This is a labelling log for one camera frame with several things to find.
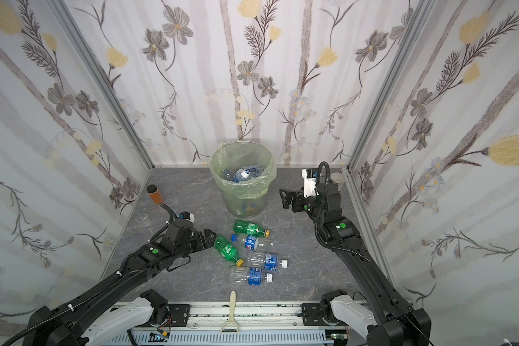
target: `floral wallpaper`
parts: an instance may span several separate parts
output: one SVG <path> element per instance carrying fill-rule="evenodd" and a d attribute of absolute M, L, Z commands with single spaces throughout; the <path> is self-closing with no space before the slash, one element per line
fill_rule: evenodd
<path fill-rule="evenodd" d="M 67 0 L 155 164 L 346 164 L 417 1 Z"/>
<path fill-rule="evenodd" d="M 99 280 L 147 173 L 48 5 L 0 1 L 0 344 Z"/>
<path fill-rule="evenodd" d="M 435 4 L 351 174 L 431 341 L 519 342 L 519 1 Z"/>

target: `blue bottle label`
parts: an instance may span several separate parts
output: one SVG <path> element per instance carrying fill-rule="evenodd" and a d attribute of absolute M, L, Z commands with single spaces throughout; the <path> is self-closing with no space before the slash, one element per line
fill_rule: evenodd
<path fill-rule="evenodd" d="M 265 270 L 277 271 L 277 255 L 272 253 L 265 254 Z"/>
<path fill-rule="evenodd" d="M 249 250 L 256 250 L 257 244 L 258 244 L 258 238 L 257 237 L 254 237 L 253 235 L 249 235 L 246 238 L 245 245 L 246 245 L 247 249 L 249 249 Z"/>
<path fill-rule="evenodd" d="M 250 274 L 248 276 L 248 285 L 259 286 L 261 285 L 262 271 L 259 268 L 250 268 Z"/>

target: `sprite bottle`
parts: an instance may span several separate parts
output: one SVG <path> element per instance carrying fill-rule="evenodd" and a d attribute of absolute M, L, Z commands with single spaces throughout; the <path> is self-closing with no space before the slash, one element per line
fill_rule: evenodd
<path fill-rule="evenodd" d="M 263 229 L 260 225 L 244 220 L 236 220 L 232 229 L 235 233 L 243 233 L 255 237 L 269 237 L 269 230 Z"/>
<path fill-rule="evenodd" d="M 244 264 L 244 260 L 238 255 L 238 250 L 224 236 L 218 234 L 215 237 L 214 248 L 229 262 L 234 262 L 239 267 Z"/>

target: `trash can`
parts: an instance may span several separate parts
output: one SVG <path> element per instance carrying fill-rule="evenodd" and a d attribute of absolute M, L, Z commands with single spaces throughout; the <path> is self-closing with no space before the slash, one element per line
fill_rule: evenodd
<path fill-rule="evenodd" d="M 263 164 L 266 169 L 261 176 L 245 182 L 228 182 L 222 172 L 229 169 L 235 173 L 242 167 Z M 277 176 L 275 159 L 263 145 L 250 141 L 221 144 L 211 156 L 210 171 L 221 189 L 227 210 L 238 218 L 250 218 L 263 211 L 267 205 L 269 184 Z"/>

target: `water bottle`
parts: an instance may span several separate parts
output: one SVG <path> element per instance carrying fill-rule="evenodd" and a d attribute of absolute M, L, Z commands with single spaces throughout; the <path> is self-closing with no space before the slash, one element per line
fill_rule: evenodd
<path fill-rule="evenodd" d="M 243 244 L 248 250 L 260 251 L 262 253 L 269 252 L 273 248 L 273 243 L 268 242 L 265 238 L 258 238 L 248 234 L 233 234 L 231 241 Z"/>
<path fill-rule="evenodd" d="M 253 164 L 250 166 L 242 167 L 244 170 L 248 170 L 250 175 L 254 178 L 261 176 L 265 171 L 265 165 L 263 164 Z"/>
<path fill-rule="evenodd" d="M 232 181 L 234 181 L 235 183 L 240 183 L 240 182 L 245 182 L 247 180 L 250 180 L 252 178 L 253 178 L 253 176 L 250 176 L 249 170 L 245 170 L 245 169 L 241 168 L 240 170 L 236 171 L 236 174 L 233 177 Z"/>
<path fill-rule="evenodd" d="M 244 260 L 238 255 L 238 250 L 221 234 L 215 237 L 214 248 L 229 262 L 234 262 L 239 267 L 244 264 Z"/>
<path fill-rule="evenodd" d="M 232 230 L 235 231 L 235 233 L 244 233 L 256 237 L 269 237 L 270 232 L 269 230 L 262 228 L 260 225 L 244 220 L 236 220 Z"/>
<path fill-rule="evenodd" d="M 281 268 L 288 267 L 287 259 L 279 259 L 274 253 L 256 253 L 248 251 L 245 257 L 246 266 L 252 268 L 260 268 L 266 271 L 277 271 Z"/>
<path fill-rule="evenodd" d="M 234 283 L 247 283 L 250 286 L 259 286 L 262 282 L 272 282 L 273 274 L 262 271 L 260 268 L 233 268 L 231 281 Z"/>
<path fill-rule="evenodd" d="M 232 173 L 228 168 L 225 168 L 223 170 L 223 172 L 221 173 L 221 177 L 228 182 L 232 181 Z"/>

